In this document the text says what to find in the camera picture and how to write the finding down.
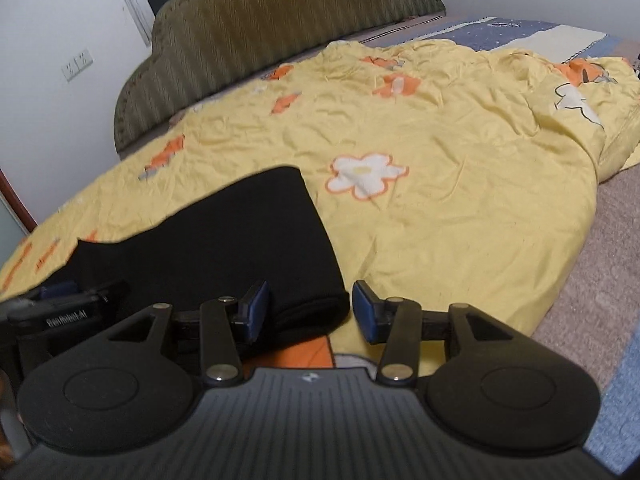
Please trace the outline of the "black pants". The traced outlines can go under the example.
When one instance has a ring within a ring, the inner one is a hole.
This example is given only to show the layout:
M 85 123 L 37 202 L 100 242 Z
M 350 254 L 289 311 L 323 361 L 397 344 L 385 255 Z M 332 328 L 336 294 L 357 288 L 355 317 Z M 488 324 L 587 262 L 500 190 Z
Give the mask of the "black pants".
M 236 181 L 126 240 L 81 240 L 43 283 L 66 281 L 102 289 L 110 306 L 131 312 L 157 302 L 192 311 L 266 282 L 258 337 L 236 346 L 244 360 L 327 335 L 349 314 L 332 244 L 291 166 Z

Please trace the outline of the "yellow carrot print quilt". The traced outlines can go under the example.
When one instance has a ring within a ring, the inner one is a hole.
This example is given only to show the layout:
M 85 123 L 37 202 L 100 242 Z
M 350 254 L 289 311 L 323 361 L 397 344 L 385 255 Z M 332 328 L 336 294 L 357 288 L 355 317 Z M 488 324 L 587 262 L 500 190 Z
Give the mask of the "yellow carrot print quilt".
M 431 309 L 467 302 L 530 333 L 582 250 L 598 185 L 638 143 L 639 81 L 623 58 L 337 41 L 186 114 L 94 180 L 15 249 L 1 296 L 45 285 L 81 240 L 126 240 L 291 166 L 348 296 L 363 280 Z M 369 353 L 350 307 L 324 336 L 334 351 Z

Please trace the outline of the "striped fleece blanket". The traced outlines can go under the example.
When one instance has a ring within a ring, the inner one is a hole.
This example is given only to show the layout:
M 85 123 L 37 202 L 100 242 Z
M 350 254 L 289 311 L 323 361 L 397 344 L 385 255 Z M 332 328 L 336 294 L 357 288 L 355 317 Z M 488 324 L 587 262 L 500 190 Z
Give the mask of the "striped fleece blanket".
M 621 474 L 639 457 L 639 166 L 599 185 L 596 218 L 534 339 L 582 366 L 602 392 L 586 449 Z

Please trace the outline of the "blue patterned bed sheet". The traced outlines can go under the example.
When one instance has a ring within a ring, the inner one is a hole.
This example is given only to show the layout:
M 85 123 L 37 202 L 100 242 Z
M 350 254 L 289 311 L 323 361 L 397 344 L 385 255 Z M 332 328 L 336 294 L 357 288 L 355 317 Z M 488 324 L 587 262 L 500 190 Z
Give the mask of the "blue patterned bed sheet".
M 552 62 L 574 58 L 626 58 L 639 65 L 639 41 L 564 24 L 514 18 L 441 18 L 416 26 L 408 41 L 447 39 L 475 51 L 523 49 L 533 51 Z

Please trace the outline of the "olive green padded headboard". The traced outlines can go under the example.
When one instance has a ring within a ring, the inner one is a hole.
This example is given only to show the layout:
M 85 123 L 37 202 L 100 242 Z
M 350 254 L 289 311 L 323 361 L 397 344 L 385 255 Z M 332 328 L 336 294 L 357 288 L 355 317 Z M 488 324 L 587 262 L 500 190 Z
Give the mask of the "olive green padded headboard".
M 120 90 L 117 154 L 189 105 L 332 40 L 412 16 L 442 0 L 169 0 L 155 17 L 151 54 Z

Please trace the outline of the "red brown door frame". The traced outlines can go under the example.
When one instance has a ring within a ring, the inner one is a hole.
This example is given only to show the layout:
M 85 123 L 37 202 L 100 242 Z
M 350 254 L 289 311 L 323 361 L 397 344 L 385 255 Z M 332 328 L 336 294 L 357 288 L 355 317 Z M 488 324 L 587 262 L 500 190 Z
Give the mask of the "red brown door frame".
M 32 214 L 18 197 L 2 170 L 0 170 L 0 191 L 2 197 L 17 216 L 17 219 L 20 220 L 22 226 L 24 226 L 27 232 L 31 233 L 37 227 L 37 222 L 35 222 Z

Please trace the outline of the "white wall socket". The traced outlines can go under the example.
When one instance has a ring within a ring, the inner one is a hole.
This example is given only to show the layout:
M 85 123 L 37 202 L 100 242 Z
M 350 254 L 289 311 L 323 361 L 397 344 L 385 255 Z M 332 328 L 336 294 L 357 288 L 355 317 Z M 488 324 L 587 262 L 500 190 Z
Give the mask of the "white wall socket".
M 71 81 L 92 64 L 93 57 L 90 51 L 84 49 L 65 62 L 61 67 L 61 72 L 66 81 Z

